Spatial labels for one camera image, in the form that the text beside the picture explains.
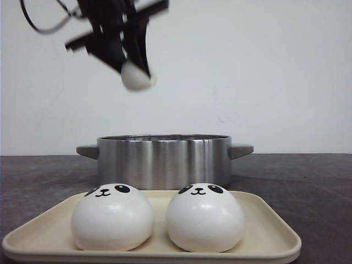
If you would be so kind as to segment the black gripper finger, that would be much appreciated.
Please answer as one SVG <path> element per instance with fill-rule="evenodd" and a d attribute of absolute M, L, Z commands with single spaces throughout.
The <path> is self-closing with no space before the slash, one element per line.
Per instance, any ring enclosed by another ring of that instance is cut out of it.
<path fill-rule="evenodd" d="M 119 31 L 113 34 L 93 32 L 89 41 L 89 53 L 119 74 L 122 71 L 123 63 L 126 61 Z"/>
<path fill-rule="evenodd" d="M 123 47 L 127 52 L 128 60 L 138 66 L 149 78 L 147 53 L 146 53 L 146 30 L 149 18 L 141 18 L 137 13 L 123 12 Z"/>

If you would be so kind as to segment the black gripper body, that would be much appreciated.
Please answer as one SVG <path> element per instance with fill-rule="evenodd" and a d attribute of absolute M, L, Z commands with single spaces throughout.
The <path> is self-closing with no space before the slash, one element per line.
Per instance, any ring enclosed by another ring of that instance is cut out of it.
<path fill-rule="evenodd" d="M 141 9 L 136 8 L 135 1 L 78 1 L 78 5 L 82 17 L 90 22 L 92 32 L 67 42 L 65 48 L 72 51 L 85 46 L 91 40 L 93 32 L 113 34 L 119 31 L 121 33 L 124 28 L 124 11 L 137 13 L 141 18 L 150 18 L 166 10 L 169 2 L 153 1 Z"/>

